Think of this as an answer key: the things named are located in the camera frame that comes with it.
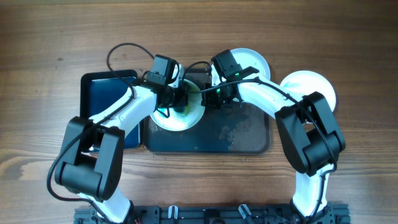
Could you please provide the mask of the white plate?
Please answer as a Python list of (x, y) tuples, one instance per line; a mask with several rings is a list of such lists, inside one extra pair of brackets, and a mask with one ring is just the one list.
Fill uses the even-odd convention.
[(169, 84), (173, 90), (182, 90), (183, 96), (187, 99), (185, 106), (170, 107), (169, 111), (166, 108), (159, 108), (151, 114), (151, 119), (155, 124), (168, 131), (184, 131), (193, 127), (201, 120), (205, 107), (201, 105), (201, 93), (193, 93), (200, 91), (190, 80), (185, 79), (183, 84), (180, 80)]
[(332, 84), (317, 72), (309, 70), (293, 72), (287, 75), (280, 85), (287, 90), (303, 95), (317, 91), (326, 98), (332, 111), (336, 108), (336, 93)]
[[(238, 88), (243, 102), (250, 103), (264, 110), (266, 106), (270, 105), (270, 100), (267, 99), (266, 93), (267, 86), (265, 86), (265, 83), (269, 82), (271, 77), (268, 63), (261, 54), (251, 49), (239, 48), (230, 51), (243, 69), (252, 66), (259, 70), (258, 73), (244, 78), (243, 82), (238, 84)], [(213, 62), (211, 68), (211, 86), (215, 86), (220, 83), (220, 80)]]

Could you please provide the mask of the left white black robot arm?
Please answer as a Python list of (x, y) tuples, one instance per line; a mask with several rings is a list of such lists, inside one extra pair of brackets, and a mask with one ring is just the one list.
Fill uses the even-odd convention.
[(90, 118), (72, 118), (65, 131), (60, 154), (47, 176), (47, 189), (61, 200), (52, 182), (76, 194), (76, 202), (88, 202), (106, 223), (138, 223), (134, 204), (123, 195), (121, 178), (126, 136), (146, 117), (165, 108), (188, 103), (183, 86), (185, 71), (175, 60), (155, 55), (152, 69), (144, 80), (129, 82), (127, 89), (111, 106)]

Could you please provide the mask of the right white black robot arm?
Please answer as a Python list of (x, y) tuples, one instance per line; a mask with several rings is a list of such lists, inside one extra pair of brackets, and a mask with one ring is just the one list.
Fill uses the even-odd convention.
[(284, 154), (296, 171), (294, 209), (306, 222), (320, 218), (327, 201), (328, 177), (337, 169), (346, 143), (329, 103), (318, 90), (331, 88), (323, 76), (308, 72), (299, 83), (312, 90), (305, 94), (271, 81), (265, 58), (251, 49), (224, 50), (211, 59), (211, 83), (201, 91), (214, 105), (234, 99), (257, 106), (275, 119)]

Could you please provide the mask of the green yellow sponge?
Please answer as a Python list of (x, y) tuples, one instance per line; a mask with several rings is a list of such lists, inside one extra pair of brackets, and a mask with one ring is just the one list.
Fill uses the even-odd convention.
[(172, 110), (178, 116), (187, 116), (190, 112), (190, 107), (187, 105), (187, 106), (172, 108)]

